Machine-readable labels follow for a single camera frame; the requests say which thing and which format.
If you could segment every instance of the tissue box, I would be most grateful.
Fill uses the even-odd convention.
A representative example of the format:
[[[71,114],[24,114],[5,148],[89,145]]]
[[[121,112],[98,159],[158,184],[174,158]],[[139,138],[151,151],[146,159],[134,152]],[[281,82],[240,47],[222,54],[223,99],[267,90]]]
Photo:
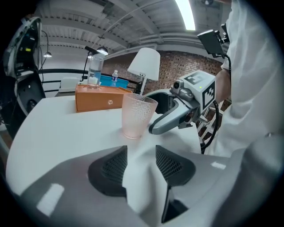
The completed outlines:
[[[87,85],[78,84],[75,90],[76,112],[121,108],[125,93],[132,92],[122,87],[90,88]]]

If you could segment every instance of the ceiling light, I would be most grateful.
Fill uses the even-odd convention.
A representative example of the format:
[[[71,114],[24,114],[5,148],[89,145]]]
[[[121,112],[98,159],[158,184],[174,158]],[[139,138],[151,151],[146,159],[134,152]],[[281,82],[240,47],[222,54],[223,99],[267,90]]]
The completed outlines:
[[[104,54],[104,55],[108,55],[108,51],[105,47],[99,47],[97,49],[97,52],[100,52],[101,54]]]
[[[185,23],[185,28],[187,30],[195,31],[195,24],[189,0],[176,0],[176,3],[181,12],[183,21]]]
[[[45,58],[51,58],[52,57],[51,52],[46,52],[43,56]]]

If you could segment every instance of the wall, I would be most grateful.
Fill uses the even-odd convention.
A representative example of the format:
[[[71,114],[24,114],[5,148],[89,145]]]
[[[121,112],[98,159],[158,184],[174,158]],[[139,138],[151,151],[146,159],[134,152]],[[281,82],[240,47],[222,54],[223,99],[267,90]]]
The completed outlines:
[[[161,55],[158,81],[147,80],[144,93],[162,88],[170,88],[175,79],[196,70],[203,70],[216,75],[221,70],[221,62],[200,55],[179,51],[159,51]],[[108,59],[104,62],[103,73],[118,75],[127,79],[140,81],[140,77],[127,72],[136,53]]]
[[[56,50],[51,50],[52,57],[47,58],[46,62],[43,65],[43,69],[84,69],[87,52],[84,51],[84,55],[74,55],[67,54],[66,52],[59,53]],[[89,61],[87,61],[86,70],[89,70]],[[69,73],[50,73],[44,74],[44,81],[51,80],[61,80],[63,77],[76,77],[81,79],[82,74],[69,74]],[[60,83],[44,83],[44,90],[56,90],[59,89]],[[47,98],[54,97],[58,91],[46,92],[45,95]]]

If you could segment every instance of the lamp stand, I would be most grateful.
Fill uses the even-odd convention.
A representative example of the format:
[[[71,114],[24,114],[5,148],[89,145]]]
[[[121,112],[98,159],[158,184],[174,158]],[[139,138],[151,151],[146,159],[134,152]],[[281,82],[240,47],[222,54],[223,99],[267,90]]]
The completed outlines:
[[[142,77],[141,78],[141,81],[143,80],[143,83],[142,83],[142,87],[141,87],[141,95],[143,94],[143,91],[144,91],[144,87],[145,87],[145,84],[146,84],[146,81],[147,81],[147,78],[146,77]]]

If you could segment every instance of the white lab coat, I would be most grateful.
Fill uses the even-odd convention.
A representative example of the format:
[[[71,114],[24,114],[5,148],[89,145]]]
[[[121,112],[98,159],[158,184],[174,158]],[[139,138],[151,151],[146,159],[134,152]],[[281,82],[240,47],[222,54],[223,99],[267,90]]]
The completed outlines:
[[[270,31],[241,0],[232,1],[227,29],[232,104],[205,150],[205,154],[224,157],[269,132],[278,131],[284,120],[283,56]],[[222,68],[229,68],[227,60]]]

